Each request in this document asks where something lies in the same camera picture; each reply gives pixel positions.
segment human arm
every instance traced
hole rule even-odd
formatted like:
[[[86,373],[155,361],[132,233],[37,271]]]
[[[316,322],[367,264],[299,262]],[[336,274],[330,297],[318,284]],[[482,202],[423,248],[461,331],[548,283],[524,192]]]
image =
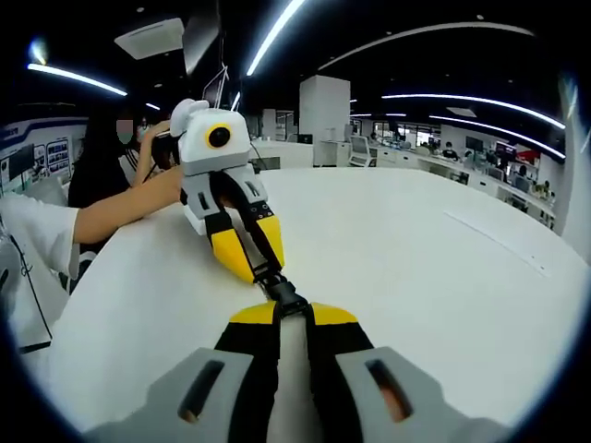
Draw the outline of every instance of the human arm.
[[[170,120],[163,120],[158,125],[152,126],[141,140],[139,147],[138,167],[136,168],[136,176],[134,178],[132,187],[136,187],[144,183],[146,177],[150,173],[151,168],[151,144],[154,138],[161,132],[167,131],[170,128]]]
[[[182,172],[170,169],[146,183],[78,211],[74,243],[93,244],[118,228],[165,208],[180,197]]]

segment office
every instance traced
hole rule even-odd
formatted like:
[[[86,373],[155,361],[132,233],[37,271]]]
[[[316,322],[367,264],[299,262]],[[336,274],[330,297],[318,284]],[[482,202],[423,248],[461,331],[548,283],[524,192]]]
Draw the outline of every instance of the office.
[[[9,50],[0,210],[23,245],[17,274],[35,261],[6,296],[9,325],[77,430],[183,439],[189,421],[213,441],[200,434],[208,416],[247,413],[251,363],[235,354],[271,355],[277,368],[257,378],[278,374],[277,386],[248,399],[264,403],[251,408],[261,441],[394,436],[408,404],[437,435],[477,417],[489,432],[519,430],[588,305],[588,76],[564,69],[560,12],[72,7],[73,30],[51,25],[63,10],[44,8]],[[179,201],[163,204],[171,176]],[[57,223],[6,215],[14,192],[69,214],[71,229],[21,240]],[[106,237],[75,241],[77,222],[129,212]],[[64,289],[53,270],[81,277]],[[239,347],[236,336],[271,329],[269,349]],[[309,391],[324,353],[341,372],[322,386],[346,379],[352,399],[331,405],[352,417],[340,430]],[[422,415],[417,385],[433,387],[445,413]],[[234,399],[223,413],[220,398]],[[379,413],[358,413],[367,407]],[[233,425],[212,428],[226,436]]]

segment hand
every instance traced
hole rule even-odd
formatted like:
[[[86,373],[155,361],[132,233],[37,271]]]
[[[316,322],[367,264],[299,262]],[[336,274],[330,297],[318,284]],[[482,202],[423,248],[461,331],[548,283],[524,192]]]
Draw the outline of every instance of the hand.
[[[168,131],[170,129],[170,120],[162,120],[158,125],[152,126],[146,136],[150,136],[151,138],[156,137],[158,134],[164,131]]]

